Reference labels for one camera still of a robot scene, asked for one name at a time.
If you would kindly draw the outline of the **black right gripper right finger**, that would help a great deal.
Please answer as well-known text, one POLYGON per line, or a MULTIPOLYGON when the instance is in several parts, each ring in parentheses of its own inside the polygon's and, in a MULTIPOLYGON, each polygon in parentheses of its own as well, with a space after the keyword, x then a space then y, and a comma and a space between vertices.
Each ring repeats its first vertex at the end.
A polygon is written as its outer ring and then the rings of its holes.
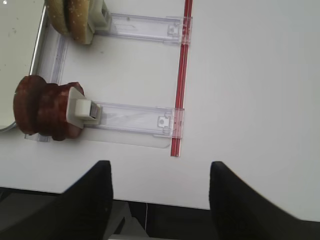
POLYGON ((318 240, 320 224, 301 220, 264 198, 223 162, 210 166, 209 205, 219 240, 318 240))

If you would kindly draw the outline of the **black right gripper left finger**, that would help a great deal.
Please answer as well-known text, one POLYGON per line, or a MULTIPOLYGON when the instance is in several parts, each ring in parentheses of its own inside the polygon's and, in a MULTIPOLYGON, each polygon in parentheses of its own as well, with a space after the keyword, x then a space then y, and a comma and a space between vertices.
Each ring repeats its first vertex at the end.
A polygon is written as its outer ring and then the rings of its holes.
POLYGON ((101 240, 113 207, 111 163, 98 161, 52 202, 2 230, 2 240, 101 240))

